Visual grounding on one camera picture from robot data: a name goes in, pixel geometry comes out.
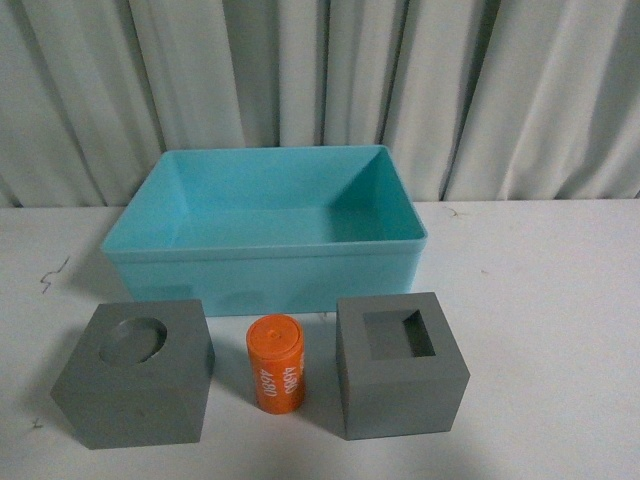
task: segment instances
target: teal plastic bin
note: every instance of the teal plastic bin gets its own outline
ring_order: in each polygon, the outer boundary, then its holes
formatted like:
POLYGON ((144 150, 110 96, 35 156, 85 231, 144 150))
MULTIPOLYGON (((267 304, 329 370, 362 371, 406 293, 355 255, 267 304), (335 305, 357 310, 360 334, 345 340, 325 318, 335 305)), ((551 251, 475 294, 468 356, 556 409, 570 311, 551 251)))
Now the teal plastic bin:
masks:
POLYGON ((165 153, 102 243, 135 300, 207 316, 406 293, 427 233, 383 146, 165 153))

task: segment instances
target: gray curtain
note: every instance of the gray curtain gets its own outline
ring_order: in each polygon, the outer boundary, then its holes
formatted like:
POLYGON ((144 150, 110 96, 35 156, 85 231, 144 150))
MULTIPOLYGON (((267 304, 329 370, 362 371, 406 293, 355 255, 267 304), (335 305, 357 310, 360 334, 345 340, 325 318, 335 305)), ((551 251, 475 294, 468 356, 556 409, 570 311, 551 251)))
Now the gray curtain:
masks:
POLYGON ((0 0, 0 206, 166 149, 384 143, 414 200, 633 198, 635 0, 0 0))

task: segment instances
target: orange label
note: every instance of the orange label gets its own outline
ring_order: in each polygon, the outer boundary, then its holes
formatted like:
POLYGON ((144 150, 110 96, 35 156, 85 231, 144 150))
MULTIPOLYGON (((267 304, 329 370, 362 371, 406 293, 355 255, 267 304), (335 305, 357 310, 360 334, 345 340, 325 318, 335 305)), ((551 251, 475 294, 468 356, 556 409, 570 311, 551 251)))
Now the orange label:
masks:
POLYGON ((288 413, 304 400, 304 335, 288 315, 267 315, 247 331, 247 350, 258 405, 268 413, 288 413))

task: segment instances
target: gray foam block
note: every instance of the gray foam block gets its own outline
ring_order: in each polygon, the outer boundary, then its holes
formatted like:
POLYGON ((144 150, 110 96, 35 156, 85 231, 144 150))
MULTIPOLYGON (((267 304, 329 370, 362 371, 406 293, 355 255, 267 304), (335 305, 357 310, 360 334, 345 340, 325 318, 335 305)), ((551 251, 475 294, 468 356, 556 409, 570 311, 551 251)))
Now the gray foam block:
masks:
POLYGON ((214 358, 199 300, 102 304, 51 397, 90 449, 198 442, 214 358))
POLYGON ((434 293, 338 300, 348 440, 451 430, 469 370, 434 293))

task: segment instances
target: white table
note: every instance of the white table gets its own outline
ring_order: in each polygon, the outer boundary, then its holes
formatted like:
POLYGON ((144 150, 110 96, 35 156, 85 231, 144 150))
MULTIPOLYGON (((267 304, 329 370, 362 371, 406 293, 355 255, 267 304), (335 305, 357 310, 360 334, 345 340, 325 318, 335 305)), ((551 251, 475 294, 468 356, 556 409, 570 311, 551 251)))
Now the white table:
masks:
POLYGON ((258 317, 210 318, 200 443, 95 451, 48 392, 96 305, 130 299, 98 252, 121 209, 0 210, 0 478, 638 478, 640 202, 418 210, 413 289, 438 294, 471 371, 450 433, 341 438, 331 313, 297 316, 305 404, 263 413, 244 345, 258 317))

